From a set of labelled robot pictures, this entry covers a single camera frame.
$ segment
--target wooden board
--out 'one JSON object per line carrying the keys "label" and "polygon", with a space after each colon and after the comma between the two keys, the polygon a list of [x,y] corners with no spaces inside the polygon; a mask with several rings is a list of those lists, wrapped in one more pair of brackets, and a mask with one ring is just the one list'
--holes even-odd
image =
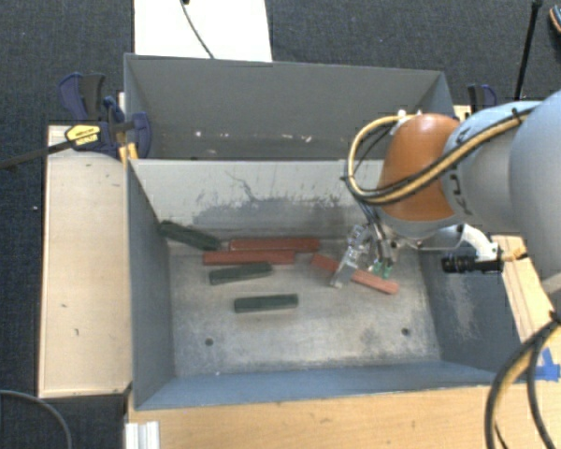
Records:
{"label": "wooden board", "polygon": [[[499,238],[506,249],[521,241]],[[551,308],[529,260],[507,263],[503,273],[522,339],[545,324]],[[561,365],[561,337],[550,346]],[[561,449],[561,381],[539,382],[543,417]],[[207,408],[135,412],[130,422],[160,422],[162,449],[301,447],[484,447],[487,387],[468,387],[371,397],[338,398]],[[524,384],[504,397],[498,413],[511,448],[540,448]]]}

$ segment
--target wooden block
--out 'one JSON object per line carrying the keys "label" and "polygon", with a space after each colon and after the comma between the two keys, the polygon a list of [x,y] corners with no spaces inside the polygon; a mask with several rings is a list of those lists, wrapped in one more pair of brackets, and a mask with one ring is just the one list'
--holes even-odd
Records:
{"label": "wooden block", "polygon": [[272,238],[272,239],[232,239],[228,249],[246,250],[292,250],[297,253],[315,253],[320,248],[317,238]]}
{"label": "wooden block", "polygon": [[249,263],[292,265],[295,262],[295,251],[208,251],[203,254],[202,262],[206,266]]}
{"label": "wooden block", "polygon": [[[311,259],[311,264],[315,267],[325,269],[330,272],[335,272],[338,269],[339,262],[324,256],[322,254],[315,254]],[[389,295],[394,295],[399,290],[399,284],[396,281],[384,280],[383,278],[376,276],[362,269],[356,269],[352,275],[352,281],[362,284],[364,286],[382,291]]]}

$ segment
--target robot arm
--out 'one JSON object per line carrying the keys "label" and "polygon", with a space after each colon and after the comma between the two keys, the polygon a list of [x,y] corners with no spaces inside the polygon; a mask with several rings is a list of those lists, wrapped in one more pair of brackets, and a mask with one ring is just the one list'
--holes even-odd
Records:
{"label": "robot arm", "polygon": [[384,120],[353,141],[345,180],[393,247],[436,246],[449,233],[470,242],[480,263],[496,247],[486,234],[517,234],[545,289],[561,289],[561,91],[541,103],[485,109],[461,124],[434,114],[401,120],[378,188],[359,188],[355,155]]}

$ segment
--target clamp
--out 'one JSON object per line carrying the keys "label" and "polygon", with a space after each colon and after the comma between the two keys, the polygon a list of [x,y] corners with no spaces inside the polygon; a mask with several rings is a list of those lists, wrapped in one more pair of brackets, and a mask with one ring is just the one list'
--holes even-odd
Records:
{"label": "clamp", "polygon": [[58,96],[63,107],[75,121],[88,123],[68,130],[66,138],[76,151],[100,152],[112,158],[119,158],[119,150],[133,143],[137,156],[146,158],[151,146],[147,114],[145,111],[134,113],[131,121],[126,122],[121,107],[112,96],[102,99],[104,79],[105,76],[99,73],[81,75],[76,72],[67,75],[58,84]]}

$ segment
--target blue tape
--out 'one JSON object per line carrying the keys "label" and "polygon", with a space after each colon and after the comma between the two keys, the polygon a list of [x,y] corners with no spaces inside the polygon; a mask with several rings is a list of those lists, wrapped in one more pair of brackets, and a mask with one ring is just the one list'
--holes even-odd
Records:
{"label": "blue tape", "polygon": [[553,362],[551,350],[546,348],[540,354],[542,356],[542,364],[536,367],[537,381],[554,381],[561,379],[561,365]]}

